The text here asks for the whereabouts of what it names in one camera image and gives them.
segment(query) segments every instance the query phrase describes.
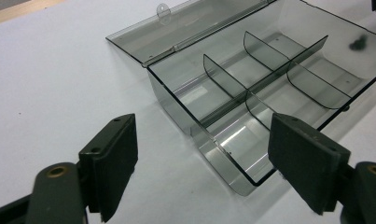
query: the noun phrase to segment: clear plastic tray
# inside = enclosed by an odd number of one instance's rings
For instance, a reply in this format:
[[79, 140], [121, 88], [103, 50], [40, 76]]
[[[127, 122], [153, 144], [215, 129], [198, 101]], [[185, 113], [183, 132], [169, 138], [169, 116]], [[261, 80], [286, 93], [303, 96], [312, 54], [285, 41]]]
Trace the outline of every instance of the clear plastic tray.
[[[167, 24], [161, 17], [149, 19], [161, 31], [143, 28], [144, 21], [108, 39], [147, 66], [170, 117], [223, 179], [248, 195], [274, 172], [267, 157], [272, 113], [322, 130], [376, 81], [376, 34], [299, 0], [229, 1], [238, 9], [219, 17], [214, 8], [226, 10], [226, 2], [190, 1], [190, 14], [178, 7], [176, 14], [166, 13], [172, 20]], [[163, 33], [172, 30], [167, 26], [173, 18], [189, 18], [185, 29], [205, 21], [209, 8], [217, 15], [212, 26], [179, 39]], [[184, 26], [178, 24], [180, 32]], [[133, 40], [158, 33], [150, 43], [167, 43], [161, 47], [166, 50]]]

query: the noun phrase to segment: transparent box lid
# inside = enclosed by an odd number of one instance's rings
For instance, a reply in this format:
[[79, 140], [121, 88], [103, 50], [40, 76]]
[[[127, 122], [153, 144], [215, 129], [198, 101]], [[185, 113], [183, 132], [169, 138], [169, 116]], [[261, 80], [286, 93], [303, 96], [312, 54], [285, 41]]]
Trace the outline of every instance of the transparent box lid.
[[271, 1], [190, 0], [107, 37], [142, 66], [179, 51], [230, 23], [244, 18]]

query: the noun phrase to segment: white table surface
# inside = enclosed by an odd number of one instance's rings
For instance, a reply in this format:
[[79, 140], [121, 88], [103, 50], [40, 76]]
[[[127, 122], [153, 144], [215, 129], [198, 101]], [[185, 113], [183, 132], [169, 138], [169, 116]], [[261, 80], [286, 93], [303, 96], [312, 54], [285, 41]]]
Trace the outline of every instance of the white table surface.
[[[376, 32], [370, 0], [308, 2]], [[159, 3], [67, 0], [0, 24], [0, 206], [29, 194], [43, 168], [77, 162], [109, 120], [135, 113], [139, 161], [109, 223], [339, 223], [340, 205], [320, 217], [278, 174], [237, 195], [161, 109], [146, 70], [105, 40]], [[376, 84], [352, 108], [325, 134], [353, 152], [351, 165], [376, 161]]]

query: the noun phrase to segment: plastic storage box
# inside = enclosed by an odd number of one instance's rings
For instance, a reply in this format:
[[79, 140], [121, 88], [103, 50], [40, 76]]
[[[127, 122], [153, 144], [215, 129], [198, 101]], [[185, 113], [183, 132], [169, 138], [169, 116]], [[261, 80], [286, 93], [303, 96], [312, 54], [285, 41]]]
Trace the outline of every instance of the plastic storage box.
[[299, 0], [161, 4], [107, 39], [241, 195], [274, 173], [272, 113], [322, 130], [376, 81], [376, 34]]

